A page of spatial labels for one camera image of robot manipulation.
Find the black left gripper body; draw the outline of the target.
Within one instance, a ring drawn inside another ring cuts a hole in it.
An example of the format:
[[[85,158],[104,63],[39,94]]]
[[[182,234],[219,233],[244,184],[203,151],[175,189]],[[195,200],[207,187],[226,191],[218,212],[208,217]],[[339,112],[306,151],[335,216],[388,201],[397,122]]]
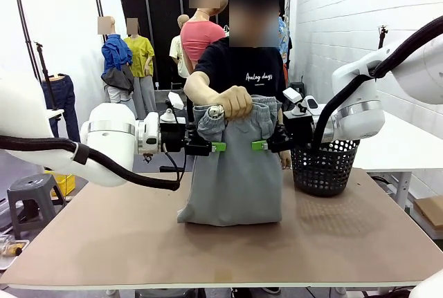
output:
[[[160,123],[161,148],[163,152],[198,155],[197,129],[195,124]]]

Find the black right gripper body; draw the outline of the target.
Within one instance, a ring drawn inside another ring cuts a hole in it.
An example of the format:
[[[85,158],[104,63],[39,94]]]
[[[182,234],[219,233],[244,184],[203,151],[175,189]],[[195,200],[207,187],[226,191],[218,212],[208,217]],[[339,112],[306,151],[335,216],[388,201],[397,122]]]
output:
[[[312,142],[314,121],[312,117],[283,117],[278,125],[278,152],[292,150]]]

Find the person's right hand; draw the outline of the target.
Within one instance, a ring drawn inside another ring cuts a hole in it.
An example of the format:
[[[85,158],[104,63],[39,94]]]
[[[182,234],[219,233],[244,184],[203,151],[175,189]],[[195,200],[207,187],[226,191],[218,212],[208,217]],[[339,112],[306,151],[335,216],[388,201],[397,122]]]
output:
[[[252,98],[243,86],[232,86],[218,94],[214,103],[223,107],[227,119],[244,118],[253,106]]]

